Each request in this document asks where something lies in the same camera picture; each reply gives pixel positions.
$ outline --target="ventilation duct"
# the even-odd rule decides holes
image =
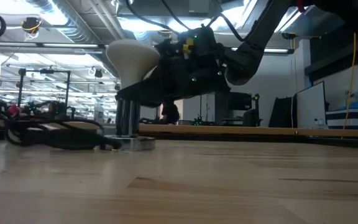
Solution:
[[[67,38],[76,44],[103,44],[96,34],[89,28],[81,16],[73,9],[70,3],[66,0],[24,0],[34,8],[39,9],[41,14],[56,15],[56,11],[60,11],[67,18],[67,23],[64,26],[75,26],[76,28],[59,29],[59,31]],[[105,64],[106,69],[114,76],[117,71],[111,65],[110,61],[104,54],[92,55],[97,60]]]

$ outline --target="wooden table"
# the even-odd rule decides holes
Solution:
[[[358,223],[358,149],[157,141],[149,152],[0,142],[0,223]]]
[[[94,124],[82,122],[67,122],[76,128],[99,129]],[[49,124],[54,128],[65,129],[59,124]],[[111,124],[103,124],[105,129],[114,129]],[[329,137],[354,137],[358,138],[358,130],[342,129],[302,129],[302,128],[252,128],[252,127],[228,127],[228,126],[187,126],[187,125],[156,125],[141,124],[140,133],[182,133],[182,134],[244,134],[244,135],[266,135],[266,136],[329,136]]]

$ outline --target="fluorescent light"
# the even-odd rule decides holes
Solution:
[[[248,20],[251,12],[254,10],[258,0],[244,0],[244,5],[246,6],[246,11],[243,13],[240,21],[237,23],[236,28],[241,28]]]
[[[288,29],[301,15],[302,15],[302,12],[299,12],[298,10],[296,10],[298,13],[293,16],[281,29],[280,31],[281,32],[284,32],[286,29]]]
[[[66,83],[66,81],[56,81],[50,77],[49,80],[24,80],[24,82],[32,82],[32,83]],[[12,80],[0,80],[0,82],[19,82],[19,79],[12,79]],[[96,85],[104,85],[104,84],[114,84],[114,82],[90,82],[90,81],[70,81],[71,84],[96,84]]]
[[[36,43],[29,43],[29,42],[0,42],[0,47],[36,47]]]
[[[91,55],[62,55],[62,54],[48,54],[46,57],[53,61],[58,62],[60,64],[64,64],[66,66],[70,65],[81,65],[81,66],[102,66],[103,63],[93,58]]]
[[[236,51],[238,48],[237,47],[233,47],[231,50]],[[266,48],[265,49],[265,53],[280,53],[280,54],[287,54],[289,52],[288,49],[270,49],[270,48]]]
[[[44,44],[44,47],[67,47],[67,48],[80,48],[80,49],[98,49],[97,44]]]
[[[241,6],[241,7],[234,7],[232,9],[226,10],[224,12],[222,12],[222,14],[224,14],[227,19],[230,20],[230,22],[236,26],[237,25],[237,20],[239,18],[239,14],[243,14],[243,12],[245,11],[246,7],[245,6]],[[212,30],[218,30],[220,27],[227,27],[226,22],[224,21],[224,19],[222,17],[219,17],[218,19],[215,20],[215,22],[211,25],[211,29]]]
[[[19,90],[0,90],[0,93],[19,93]],[[30,90],[23,90],[22,93],[26,94],[40,94],[40,95],[51,95],[51,94],[66,94],[65,91],[30,91]],[[69,96],[84,96],[88,98],[94,98],[94,97],[114,97],[117,95],[117,93],[84,93],[84,92],[68,92]]]
[[[281,28],[295,15],[298,10],[296,8],[289,8],[287,13],[283,16],[283,19],[278,24],[274,32],[278,32]]]
[[[164,21],[162,21],[161,19],[156,19],[156,18],[148,18],[148,19],[154,22],[164,24]],[[149,24],[148,22],[144,22],[140,19],[128,19],[128,18],[118,17],[118,21],[124,30],[129,30],[132,32],[163,30],[163,28],[160,26]]]
[[[7,99],[11,99],[11,100],[16,99],[16,97],[14,97],[14,96],[12,96],[12,95],[5,95],[5,96],[3,96],[3,97],[5,97],[5,98],[7,98]]]

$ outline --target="desk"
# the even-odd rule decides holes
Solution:
[[[0,223],[358,223],[358,149],[157,141],[147,152],[0,142]]]
[[[77,128],[98,129],[96,125],[81,122],[69,122]],[[54,128],[64,129],[58,124],[50,124]],[[114,129],[107,124],[106,128]],[[284,136],[330,136],[330,137],[355,137],[358,138],[358,130],[341,129],[300,129],[300,128],[255,128],[255,127],[226,127],[226,126],[187,126],[187,125],[157,125],[141,124],[140,133],[185,133],[185,134],[259,134],[259,135],[284,135]]]

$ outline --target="white funnel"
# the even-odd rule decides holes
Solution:
[[[142,81],[160,60],[160,54],[154,47],[129,39],[111,42],[106,55],[118,72],[121,88]]]

